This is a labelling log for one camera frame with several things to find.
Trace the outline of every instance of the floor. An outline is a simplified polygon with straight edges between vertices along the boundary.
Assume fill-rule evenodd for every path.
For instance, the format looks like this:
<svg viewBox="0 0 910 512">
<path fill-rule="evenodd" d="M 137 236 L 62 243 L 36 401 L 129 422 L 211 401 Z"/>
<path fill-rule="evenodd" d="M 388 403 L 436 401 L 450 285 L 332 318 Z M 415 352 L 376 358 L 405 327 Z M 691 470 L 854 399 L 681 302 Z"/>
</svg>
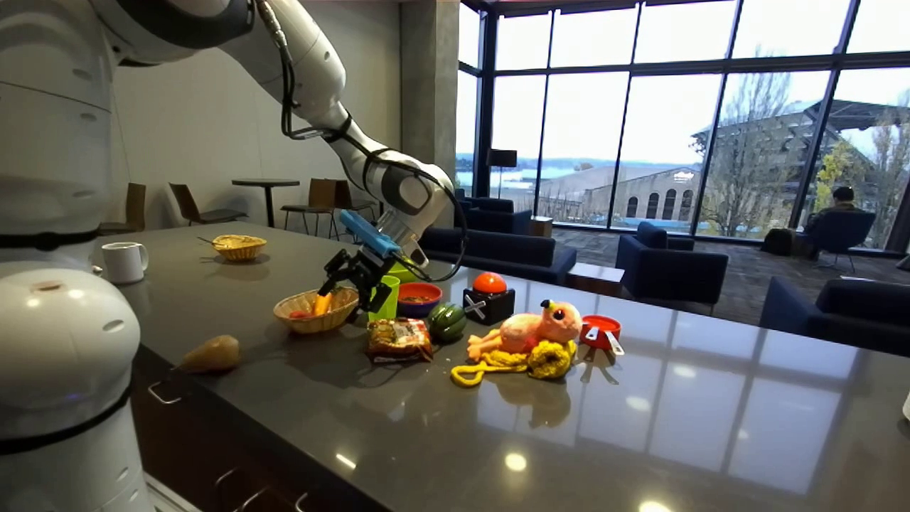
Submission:
<svg viewBox="0 0 910 512">
<path fill-rule="evenodd" d="M 587 264 L 612 264 L 621 236 L 554 231 L 554 240 L 577 248 L 580 263 Z M 793 256 L 762 254 L 756 246 L 720 246 L 720 243 L 696 243 L 693 251 L 729 254 L 729 274 L 726 274 L 722 295 L 713 308 L 705 308 L 705 305 L 681 305 L 681 308 L 746 322 L 746 324 L 760 322 L 770 277 L 786 277 L 797 281 L 811 300 L 823 291 L 827 278 L 846 277 L 846 274 L 864 277 L 864 278 L 902 281 L 910 287 L 910 274 L 900 270 L 895 260 L 881 260 L 881 256 L 854 256 L 854 270 L 851 270 L 847 260 L 833 260 L 827 254 L 820 263 L 807 263 Z"/>
</svg>

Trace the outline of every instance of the person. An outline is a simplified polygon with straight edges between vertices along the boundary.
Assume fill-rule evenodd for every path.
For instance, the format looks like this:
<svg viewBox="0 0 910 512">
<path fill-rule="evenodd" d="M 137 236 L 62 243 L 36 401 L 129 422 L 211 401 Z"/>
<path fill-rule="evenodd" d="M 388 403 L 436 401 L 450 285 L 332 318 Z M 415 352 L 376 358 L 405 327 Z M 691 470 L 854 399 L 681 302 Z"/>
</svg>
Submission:
<svg viewBox="0 0 910 512">
<path fill-rule="evenodd" d="M 807 260 L 820 260 L 820 224 L 826 224 L 827 217 L 843 214 L 843 210 L 857 210 L 854 204 L 854 187 L 833 187 L 833 201 L 830 209 L 807 217 L 804 231 L 793 236 L 797 254 Z"/>
</svg>

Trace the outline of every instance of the white cup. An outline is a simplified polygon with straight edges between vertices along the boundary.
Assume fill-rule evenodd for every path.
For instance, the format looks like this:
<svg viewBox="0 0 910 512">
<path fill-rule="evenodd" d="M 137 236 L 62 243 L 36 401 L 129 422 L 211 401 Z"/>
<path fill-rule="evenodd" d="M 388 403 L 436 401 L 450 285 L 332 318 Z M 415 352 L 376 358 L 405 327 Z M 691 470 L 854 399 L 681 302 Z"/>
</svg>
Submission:
<svg viewBox="0 0 910 512">
<path fill-rule="evenodd" d="M 95 270 L 113 285 L 143 281 L 147 270 L 147 251 L 143 243 L 106 243 Z"/>
</svg>

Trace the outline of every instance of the kitchen counter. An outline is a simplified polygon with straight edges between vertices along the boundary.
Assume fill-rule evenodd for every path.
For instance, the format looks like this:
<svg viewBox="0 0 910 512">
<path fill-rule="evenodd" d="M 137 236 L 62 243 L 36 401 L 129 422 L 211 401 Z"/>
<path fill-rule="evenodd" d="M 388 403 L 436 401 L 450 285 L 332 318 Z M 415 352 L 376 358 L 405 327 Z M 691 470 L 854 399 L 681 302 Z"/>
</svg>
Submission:
<svg viewBox="0 0 910 512">
<path fill-rule="evenodd" d="M 200 243 L 267 240 L 263 263 L 223 264 Z M 614 295 L 509 278 L 514 311 L 570 300 L 624 324 L 618 366 L 580 362 L 564 385 L 450 382 L 463 344 L 429 365 L 372 366 L 365 329 L 288 335 L 270 308 L 319 287 L 341 243 L 257 224 L 146 231 L 150 274 L 123 287 L 143 347 L 167 365 L 230 334 L 244 362 L 189 378 L 297 456 L 395 512 L 446 510 L 902 510 L 910 362 Z M 450 300 L 473 270 L 446 281 Z"/>
</svg>

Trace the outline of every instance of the red tomato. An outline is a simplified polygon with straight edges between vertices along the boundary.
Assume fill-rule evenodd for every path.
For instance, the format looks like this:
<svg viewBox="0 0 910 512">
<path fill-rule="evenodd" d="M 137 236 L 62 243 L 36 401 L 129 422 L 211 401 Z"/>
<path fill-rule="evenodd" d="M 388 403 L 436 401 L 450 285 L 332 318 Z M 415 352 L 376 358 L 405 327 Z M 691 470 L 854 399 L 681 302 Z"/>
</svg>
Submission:
<svg viewBox="0 0 910 512">
<path fill-rule="evenodd" d="M 473 291 L 486 295 L 506 295 L 509 285 L 501 274 L 479 274 Z"/>
</svg>

